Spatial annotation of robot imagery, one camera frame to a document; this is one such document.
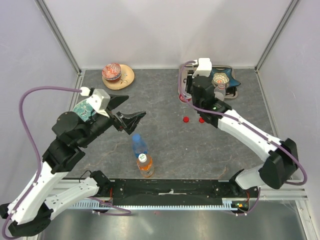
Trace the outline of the orange drink bottle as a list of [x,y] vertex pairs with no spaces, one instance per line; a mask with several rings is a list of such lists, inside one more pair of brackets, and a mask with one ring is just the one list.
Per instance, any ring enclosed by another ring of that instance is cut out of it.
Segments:
[[137,166],[140,173],[145,178],[149,178],[153,175],[155,167],[153,164],[153,159],[150,155],[141,153],[137,158]]

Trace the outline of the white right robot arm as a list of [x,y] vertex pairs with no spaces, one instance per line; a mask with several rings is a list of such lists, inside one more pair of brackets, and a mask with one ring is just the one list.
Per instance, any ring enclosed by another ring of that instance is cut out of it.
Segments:
[[292,139],[281,140],[245,120],[216,97],[214,85],[206,76],[187,77],[186,91],[191,95],[192,107],[206,123],[235,137],[263,162],[240,170],[232,177],[229,191],[233,196],[240,197],[252,187],[268,186],[278,190],[289,184],[298,170],[297,144]]

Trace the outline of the clear bottle red cap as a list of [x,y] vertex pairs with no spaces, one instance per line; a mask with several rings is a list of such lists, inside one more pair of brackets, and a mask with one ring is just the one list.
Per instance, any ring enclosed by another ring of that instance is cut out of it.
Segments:
[[179,100],[183,103],[187,103],[187,102],[190,102],[192,100],[191,97],[189,96],[186,96],[186,95],[183,95],[183,94],[179,94]]

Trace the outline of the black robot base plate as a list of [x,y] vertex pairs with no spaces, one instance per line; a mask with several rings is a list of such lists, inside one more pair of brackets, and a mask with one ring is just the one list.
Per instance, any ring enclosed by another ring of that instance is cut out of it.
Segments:
[[233,181],[215,179],[115,178],[94,198],[111,198],[113,205],[220,204],[222,199],[253,199],[256,186],[243,190]]

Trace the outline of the clear bottle red label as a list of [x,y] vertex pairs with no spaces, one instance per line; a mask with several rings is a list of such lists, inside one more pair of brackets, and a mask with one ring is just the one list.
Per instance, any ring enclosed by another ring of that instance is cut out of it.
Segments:
[[226,86],[223,83],[218,84],[214,89],[215,98],[224,101],[226,96]]

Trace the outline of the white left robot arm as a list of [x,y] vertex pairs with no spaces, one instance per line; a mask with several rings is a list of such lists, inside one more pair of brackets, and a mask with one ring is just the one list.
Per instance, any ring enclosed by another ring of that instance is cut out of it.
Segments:
[[83,149],[110,127],[131,134],[145,111],[131,114],[113,113],[129,97],[127,95],[98,96],[93,94],[78,103],[73,111],[62,113],[52,131],[56,138],[42,156],[40,170],[21,194],[11,203],[0,206],[0,216],[6,220],[3,237],[15,240],[33,237],[49,226],[51,221],[80,200],[106,196],[111,181],[96,170],[76,186],[50,196],[51,191],[85,156]]

